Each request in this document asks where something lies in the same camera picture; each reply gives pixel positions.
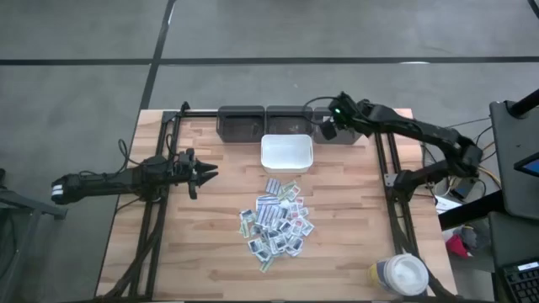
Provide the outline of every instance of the pile of cards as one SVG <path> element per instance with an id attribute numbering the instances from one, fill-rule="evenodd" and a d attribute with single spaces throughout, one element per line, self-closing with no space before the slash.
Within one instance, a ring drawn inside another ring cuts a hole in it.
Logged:
<path id="1" fill-rule="evenodd" d="M 256 199 L 255 209 L 240 212 L 240 233 L 244 238 L 254 237 L 248 242 L 251 253 L 262 263 L 260 271 L 265 273 L 274 259 L 284 253 L 295 257 L 302 252 L 303 237 L 314 229 L 304 206 L 305 199 L 296 181 L 280 185 L 271 178 L 266 184 L 267 195 Z"/>

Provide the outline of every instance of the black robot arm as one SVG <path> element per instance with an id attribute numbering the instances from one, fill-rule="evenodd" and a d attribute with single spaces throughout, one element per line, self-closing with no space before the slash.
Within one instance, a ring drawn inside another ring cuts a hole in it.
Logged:
<path id="1" fill-rule="evenodd" d="M 196 186 L 215 177 L 217 172 L 211 172 L 214 169 L 217 165 L 195 159 L 195 151 L 190 148 L 180 152 L 175 161 L 154 156 L 118 173 L 67 174 L 52 183 L 51 198 L 65 205 L 90 196 L 136 194 L 152 202 L 160 199 L 166 186 L 187 183 L 190 198 L 196 199 Z"/>
<path id="2" fill-rule="evenodd" d="M 330 140 L 336 136 L 336 129 L 354 129 L 370 136 L 373 132 L 396 133 L 434 146 L 438 146 L 446 159 L 417 171 L 402 170 L 394 176 L 385 176 L 391 188 L 393 200 L 410 201 L 414 190 L 427 182 L 439 182 L 454 175 L 461 178 L 478 175 L 478 166 L 483 151 L 474 142 L 451 128 L 439 127 L 425 122 L 402 117 L 393 109 L 368 100 L 356 103 L 346 93 L 341 93 L 328 106 L 331 119 L 320 125 L 320 129 Z"/>

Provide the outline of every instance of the black storage tray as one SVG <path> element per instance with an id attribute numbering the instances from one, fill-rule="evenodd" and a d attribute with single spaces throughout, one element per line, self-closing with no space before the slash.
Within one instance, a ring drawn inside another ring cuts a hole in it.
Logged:
<path id="1" fill-rule="evenodd" d="M 312 108 L 303 106 L 268 106 L 266 109 L 266 134 L 312 134 Z"/>
<path id="2" fill-rule="evenodd" d="M 260 142 L 265 130 L 263 106 L 221 106 L 217 110 L 217 134 L 223 142 Z"/>

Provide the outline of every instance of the wooden table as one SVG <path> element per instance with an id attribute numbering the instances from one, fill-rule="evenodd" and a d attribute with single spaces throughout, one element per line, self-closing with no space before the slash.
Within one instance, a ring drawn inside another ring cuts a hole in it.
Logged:
<path id="1" fill-rule="evenodd" d="M 398 113 L 412 115 L 410 109 Z M 131 152 L 135 161 L 153 156 L 161 116 L 161 110 L 141 112 Z M 402 136 L 396 140 L 403 169 L 419 168 L 419 143 Z M 313 166 L 298 175 L 269 176 L 260 165 L 260 144 L 224 144 L 215 118 L 182 120 L 179 149 L 188 147 L 201 161 L 219 165 L 219 175 L 197 189 L 197 200 L 189 199 L 183 184 L 171 188 L 154 300 L 392 298 L 366 278 L 369 266 L 394 254 L 374 136 L 361 137 L 353 146 L 315 144 Z M 238 233 L 237 214 L 254 209 L 268 177 L 299 183 L 316 228 L 299 257 L 277 258 L 263 274 Z M 120 205 L 132 199 L 122 196 Z M 110 290 L 134 258 L 143 209 L 135 203 L 115 216 L 97 295 Z M 414 196 L 410 209 L 421 257 L 456 293 L 432 199 Z"/>

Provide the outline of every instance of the concrete floor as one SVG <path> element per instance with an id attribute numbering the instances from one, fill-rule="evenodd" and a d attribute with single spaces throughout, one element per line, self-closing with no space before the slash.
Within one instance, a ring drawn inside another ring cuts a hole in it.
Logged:
<path id="1" fill-rule="evenodd" d="M 0 59 L 151 58 L 166 2 L 0 0 Z M 163 57 L 539 56 L 538 29 L 526 1 L 515 0 L 178 0 Z M 116 141 L 131 141 L 148 70 L 0 66 L 7 186 L 48 200 L 65 173 L 115 170 Z M 304 104 L 344 90 L 451 125 L 488 116 L 488 103 L 519 99 L 538 78 L 539 63 L 161 66 L 149 108 Z M 475 136 L 487 126 L 459 130 Z M 486 166 L 497 172 L 495 158 Z M 93 296 L 115 200 L 85 199 L 65 221 L 40 223 L 20 301 Z M 453 264 L 462 295 L 492 298 L 488 275 Z"/>

